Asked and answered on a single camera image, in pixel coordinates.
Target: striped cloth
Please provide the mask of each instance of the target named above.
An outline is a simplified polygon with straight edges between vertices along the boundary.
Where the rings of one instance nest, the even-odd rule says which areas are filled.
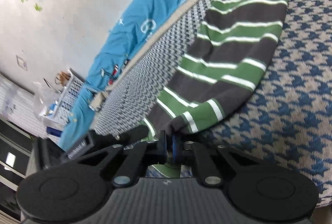
[[[197,133],[233,113],[253,93],[277,46],[288,0],[215,0],[195,42],[142,123]]]

